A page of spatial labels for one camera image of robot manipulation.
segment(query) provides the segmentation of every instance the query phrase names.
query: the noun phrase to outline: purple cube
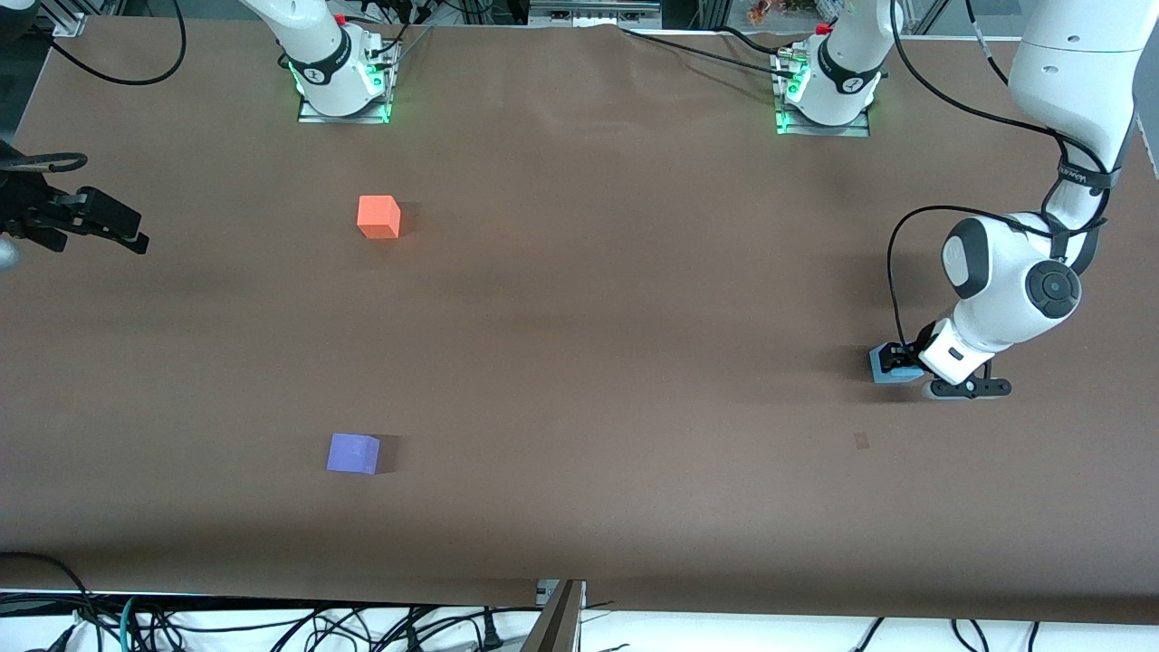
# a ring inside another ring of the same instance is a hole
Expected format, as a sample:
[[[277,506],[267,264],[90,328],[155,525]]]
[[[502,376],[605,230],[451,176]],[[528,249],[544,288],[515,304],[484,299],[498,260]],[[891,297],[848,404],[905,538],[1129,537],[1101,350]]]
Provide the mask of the purple cube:
[[[378,438],[334,433],[326,470],[373,476],[378,470]]]

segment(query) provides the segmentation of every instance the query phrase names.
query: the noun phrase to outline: brown table surface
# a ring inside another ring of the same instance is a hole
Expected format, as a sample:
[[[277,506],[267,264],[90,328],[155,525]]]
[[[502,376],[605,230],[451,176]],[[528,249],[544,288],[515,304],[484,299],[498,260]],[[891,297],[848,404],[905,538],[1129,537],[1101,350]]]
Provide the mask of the brown table surface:
[[[866,366],[892,224],[1034,208],[1057,152],[896,60],[872,138],[790,137],[767,76],[613,28],[436,29],[394,122],[340,126],[294,122],[261,23],[189,41],[147,88],[52,56],[21,126],[27,153],[87,153],[52,182],[153,242],[25,244],[0,276],[5,548],[97,589],[526,603],[578,577],[620,608],[1159,622],[1138,142],[1078,313],[996,361],[1014,396],[930,403]],[[144,76],[175,24],[67,46]],[[910,50],[1014,113],[974,43]],[[399,198],[402,239],[362,236],[364,193]],[[955,219],[901,239],[912,332],[953,302]],[[398,438],[395,470],[327,472],[335,432]],[[19,571],[0,584],[60,581]]]

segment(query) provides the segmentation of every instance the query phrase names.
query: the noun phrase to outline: orange cube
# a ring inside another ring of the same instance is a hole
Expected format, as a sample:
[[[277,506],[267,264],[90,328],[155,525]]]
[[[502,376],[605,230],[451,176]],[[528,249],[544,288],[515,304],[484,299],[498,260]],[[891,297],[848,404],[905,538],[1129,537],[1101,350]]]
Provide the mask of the orange cube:
[[[399,236],[402,211],[391,195],[358,197],[358,228],[371,240]]]

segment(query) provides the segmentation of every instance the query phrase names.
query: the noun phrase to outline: cube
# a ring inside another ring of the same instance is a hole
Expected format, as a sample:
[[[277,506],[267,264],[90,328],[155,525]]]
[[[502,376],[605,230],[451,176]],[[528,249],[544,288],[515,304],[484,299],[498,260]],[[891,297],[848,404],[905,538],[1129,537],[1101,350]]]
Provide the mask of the cube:
[[[391,195],[358,197],[358,228],[371,240],[399,236],[402,210]]]
[[[373,476],[378,470],[378,438],[371,435],[334,433],[326,470]]]

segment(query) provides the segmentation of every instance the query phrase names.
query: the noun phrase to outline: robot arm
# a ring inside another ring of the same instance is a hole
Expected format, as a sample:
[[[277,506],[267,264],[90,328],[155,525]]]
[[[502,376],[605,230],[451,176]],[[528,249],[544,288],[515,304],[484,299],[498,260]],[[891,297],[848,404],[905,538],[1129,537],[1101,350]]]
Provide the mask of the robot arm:
[[[356,113],[385,91],[380,71],[396,43],[336,19],[326,0],[240,0],[274,31],[298,90],[320,113]]]
[[[873,102],[881,66],[894,46],[890,5],[897,5],[901,22],[896,0],[846,1],[832,32],[806,39],[809,74],[786,100],[818,124],[837,126],[858,117]]]
[[[1135,68],[1157,16],[1159,0],[1098,9],[1080,0],[1038,2],[1011,69],[1011,94],[1023,112],[1096,157],[1065,145],[1044,210],[1007,215],[1051,236],[991,217],[969,217],[950,230],[942,265],[960,300],[912,347],[949,384],[967,382],[994,354],[1054,329],[1078,306],[1079,274],[1098,246],[1095,219],[1135,120]]]

